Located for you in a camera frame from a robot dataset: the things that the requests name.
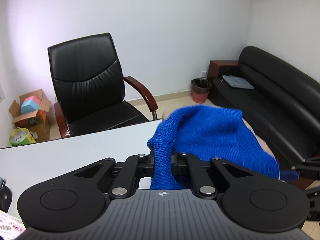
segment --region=white wall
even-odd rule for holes
[[[124,75],[153,95],[189,89],[211,59],[237,59],[251,0],[6,0],[0,43],[21,93],[54,90],[47,47],[110,32]],[[126,99],[140,98],[132,88]]]
[[[320,82],[320,0],[253,0],[248,45]]]
[[[16,98],[15,88],[11,86],[11,78],[9,77],[3,57],[2,49],[0,47],[0,85],[4,93],[4,100],[0,102],[0,148],[10,146],[9,135],[14,129],[12,124],[12,116],[8,109]]]

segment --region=trash can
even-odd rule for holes
[[[211,83],[204,78],[196,78],[191,81],[192,100],[198,104],[203,104],[212,88]]]
[[[20,146],[35,143],[36,141],[28,129],[18,127],[10,134],[9,142],[12,146]]]

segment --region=pink box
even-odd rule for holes
[[[41,101],[40,101],[37,97],[35,97],[35,96],[28,97],[28,98],[26,98],[25,100],[23,100],[23,102],[28,101],[28,100],[33,100],[33,101],[35,101],[38,105],[40,105],[40,103],[41,103]]]

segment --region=electrical outlet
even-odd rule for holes
[[[207,72],[206,71],[202,71],[200,78],[207,78]]]

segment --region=plastic bag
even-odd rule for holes
[[[12,146],[20,146],[35,143],[36,141],[28,129],[18,127],[10,134],[9,142]]]
[[[192,91],[197,94],[205,94],[210,91],[212,84],[204,78],[195,78],[191,80]]]

